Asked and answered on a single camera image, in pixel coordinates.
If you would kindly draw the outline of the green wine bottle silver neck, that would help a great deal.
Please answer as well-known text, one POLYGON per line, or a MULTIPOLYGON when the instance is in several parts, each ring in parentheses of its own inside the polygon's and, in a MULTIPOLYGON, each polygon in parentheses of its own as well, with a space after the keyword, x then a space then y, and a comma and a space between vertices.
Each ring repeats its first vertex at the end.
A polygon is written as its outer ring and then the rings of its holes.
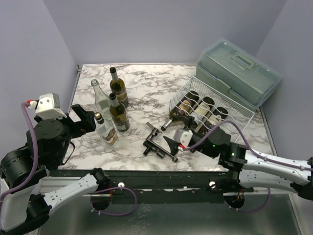
POLYGON ((111 101, 110 114, 117 130, 119 132, 126 132, 129 129, 130 124, 125 106, 118 102, 118 99, 114 93, 109 95, 109 99, 111 101))

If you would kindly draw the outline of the green wine bottle front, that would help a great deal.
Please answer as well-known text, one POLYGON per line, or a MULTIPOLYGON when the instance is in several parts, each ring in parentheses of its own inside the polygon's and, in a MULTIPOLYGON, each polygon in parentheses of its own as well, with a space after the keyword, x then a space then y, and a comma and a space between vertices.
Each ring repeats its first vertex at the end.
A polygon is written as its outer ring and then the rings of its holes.
POLYGON ((209 113, 211 108, 213 108, 214 104, 215 101, 207 96, 200 101, 195 110, 192 111, 189 115, 194 118, 191 122, 191 129, 196 129, 199 125, 202 124, 203 119, 209 113))

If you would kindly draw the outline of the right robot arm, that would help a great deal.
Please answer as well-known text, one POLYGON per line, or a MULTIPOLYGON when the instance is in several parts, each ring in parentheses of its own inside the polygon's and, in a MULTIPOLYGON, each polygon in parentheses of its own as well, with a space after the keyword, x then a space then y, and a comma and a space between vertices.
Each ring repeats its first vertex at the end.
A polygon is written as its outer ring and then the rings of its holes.
POLYGON ((238 130, 244 144, 232 142, 221 125, 213 126, 204 136, 190 129, 193 117, 180 116, 184 129, 177 129, 174 137, 164 137, 171 154, 195 150, 211 158, 218 158, 218 164, 233 171, 225 182, 213 183, 213 189, 235 192, 246 188, 276 188, 296 193, 307 200, 313 199, 313 160, 286 159, 254 150, 241 130, 238 130))

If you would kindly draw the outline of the brown wine bottle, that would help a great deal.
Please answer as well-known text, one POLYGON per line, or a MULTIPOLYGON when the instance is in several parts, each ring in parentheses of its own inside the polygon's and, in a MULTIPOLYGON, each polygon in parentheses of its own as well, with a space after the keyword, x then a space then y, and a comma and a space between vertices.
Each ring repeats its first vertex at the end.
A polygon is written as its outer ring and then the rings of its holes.
POLYGON ((195 104, 198 103, 198 100, 199 94, 196 91, 186 93, 170 111, 168 120, 160 128, 161 131, 166 131, 173 122, 178 121, 176 116, 187 116, 195 104))

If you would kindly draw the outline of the green wine bottle black neck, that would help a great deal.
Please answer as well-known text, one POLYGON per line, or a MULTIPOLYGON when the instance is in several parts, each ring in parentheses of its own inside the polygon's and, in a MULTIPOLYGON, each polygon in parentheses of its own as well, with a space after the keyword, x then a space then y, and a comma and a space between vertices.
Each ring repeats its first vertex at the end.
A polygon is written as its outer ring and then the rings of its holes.
POLYGON ((214 126, 221 123, 228 116, 227 109, 223 107, 217 107, 213 114, 208 118, 208 120, 204 123, 204 125, 197 131, 198 134, 204 136, 209 130, 211 130, 214 126))

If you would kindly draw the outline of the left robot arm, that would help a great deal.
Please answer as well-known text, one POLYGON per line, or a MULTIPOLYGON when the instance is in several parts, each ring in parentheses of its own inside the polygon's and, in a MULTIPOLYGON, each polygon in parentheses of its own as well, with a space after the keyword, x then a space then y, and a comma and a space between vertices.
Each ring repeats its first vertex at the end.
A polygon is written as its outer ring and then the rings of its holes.
POLYGON ((80 118, 74 122, 68 114, 60 119, 49 115, 35 116, 33 126, 26 108, 22 112, 29 126, 25 146, 5 155, 0 163, 0 181, 4 188, 0 195, 0 233, 2 235, 23 235, 33 231, 45 222, 59 208, 70 200, 89 193, 104 193, 110 179, 101 168, 94 168, 78 181, 48 193, 33 194, 39 181, 48 171, 64 165, 64 158, 72 139, 96 128, 94 112, 86 111, 80 105, 72 109, 80 118))

